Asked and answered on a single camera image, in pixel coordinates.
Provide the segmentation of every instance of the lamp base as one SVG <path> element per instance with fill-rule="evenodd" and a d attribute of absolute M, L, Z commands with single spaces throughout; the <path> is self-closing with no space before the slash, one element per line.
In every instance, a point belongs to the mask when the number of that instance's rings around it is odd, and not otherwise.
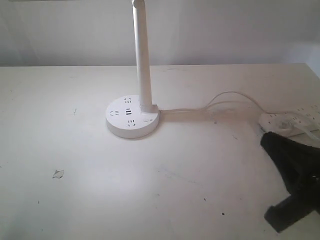
<path fill-rule="evenodd" d="M 140 138 L 153 132 L 159 123 L 159 115 L 157 105 L 148 112 L 141 112 L 139 95 L 120 97 L 105 112 L 110 132 L 125 139 Z"/>

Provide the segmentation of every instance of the debris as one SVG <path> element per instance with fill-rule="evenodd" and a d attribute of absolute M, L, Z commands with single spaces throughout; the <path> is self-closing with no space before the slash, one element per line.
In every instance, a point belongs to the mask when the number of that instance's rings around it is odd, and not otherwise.
<path fill-rule="evenodd" d="M 61 171 L 58 171 L 58 170 L 55 170 L 55 173 L 53 174 L 53 179 L 54 178 L 57 178 L 57 179 L 60 179 L 64 176 L 64 170 L 61 170 Z"/>

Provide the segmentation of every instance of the white table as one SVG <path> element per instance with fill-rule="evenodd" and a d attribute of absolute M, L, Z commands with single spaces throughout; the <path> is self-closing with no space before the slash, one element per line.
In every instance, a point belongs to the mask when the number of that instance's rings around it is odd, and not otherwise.
<path fill-rule="evenodd" d="M 151 76 L 161 109 L 228 90 L 269 110 L 320 101 L 305 64 L 154 66 Z M 315 212 L 281 234 L 264 219 L 288 193 L 252 103 L 222 96 L 245 103 L 162 115 L 153 134 L 120 139 L 105 110 L 137 94 L 136 79 L 134 66 L 0 68 L 1 240 L 319 239 Z"/>

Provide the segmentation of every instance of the power strip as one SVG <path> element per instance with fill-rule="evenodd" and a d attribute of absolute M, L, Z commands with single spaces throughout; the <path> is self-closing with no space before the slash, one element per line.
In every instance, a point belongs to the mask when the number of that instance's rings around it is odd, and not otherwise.
<path fill-rule="evenodd" d="M 284 111 L 295 112 L 300 115 L 305 116 L 310 119 L 312 122 L 316 122 L 320 125 L 320 106 L 311 105 L 311 106 L 298 106 L 291 107 Z M 288 114 L 266 114 L 263 113 L 259 118 L 259 124 L 261 129 L 265 132 L 274 132 L 284 137 L 291 137 L 304 132 L 296 127 L 288 128 L 287 123 L 291 121 L 293 124 L 300 125 L 307 129 L 308 131 L 315 131 L 318 129 L 317 126 L 312 124 L 306 118 L 294 115 L 291 113 Z"/>

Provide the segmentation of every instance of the white desk lamp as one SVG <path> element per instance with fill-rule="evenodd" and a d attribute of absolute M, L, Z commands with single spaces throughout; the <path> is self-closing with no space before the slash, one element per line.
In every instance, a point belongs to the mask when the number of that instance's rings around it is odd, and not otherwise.
<path fill-rule="evenodd" d="M 105 113 L 109 130 L 126 139 L 143 137 L 159 123 L 158 106 L 152 104 L 145 0 L 132 0 L 132 5 L 139 95 L 116 99 Z"/>

